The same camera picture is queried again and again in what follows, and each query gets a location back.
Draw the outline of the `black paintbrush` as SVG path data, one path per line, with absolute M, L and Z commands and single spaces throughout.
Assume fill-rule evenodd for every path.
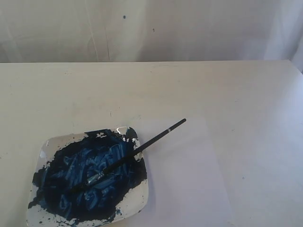
M 177 127 L 179 127 L 180 125 L 182 125 L 186 121 L 187 121 L 186 118 L 184 118 L 184 119 L 180 120 L 179 122 L 175 123 L 174 125 L 170 126 L 169 128 L 167 128 L 166 130 L 164 130 L 160 134 L 156 135 L 155 137 L 153 137 L 152 139 L 150 139 L 149 141 L 147 141 L 146 143 L 144 143 L 143 145 L 141 145 L 140 147 L 138 147 L 137 149 L 132 151 L 127 156 L 121 158 L 120 160 L 118 160 L 114 164 L 112 164 L 112 165 L 108 166 L 107 168 L 103 169 L 100 173 L 90 177 L 87 181 L 85 181 L 83 183 L 79 183 L 76 186 L 72 187 L 70 189 L 70 192 L 71 193 L 78 193 L 78 192 L 84 191 L 84 190 L 96 185 L 106 175 L 108 175 L 109 173 L 111 173 L 112 171 L 117 169 L 118 167 L 122 166 L 129 159 L 134 158 L 137 154 L 143 152 L 146 148 L 148 148 L 149 146 L 151 146 L 152 144 L 154 144 L 155 142 L 157 142 L 158 140 L 160 140 L 161 138 L 166 136 L 168 133 L 170 133 L 171 131 L 173 131 L 174 129 L 176 129 Z

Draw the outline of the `white paper sheet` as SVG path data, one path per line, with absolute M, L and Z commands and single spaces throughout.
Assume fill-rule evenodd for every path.
M 230 202 L 205 120 L 186 122 L 144 151 L 149 198 L 132 227 L 232 227 Z

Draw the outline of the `white square paint plate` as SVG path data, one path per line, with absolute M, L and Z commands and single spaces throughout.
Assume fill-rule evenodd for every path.
M 27 208 L 30 227 L 100 227 L 139 213 L 149 187 L 139 153 L 84 191 L 71 189 L 140 146 L 131 127 L 48 139 L 33 174 Z

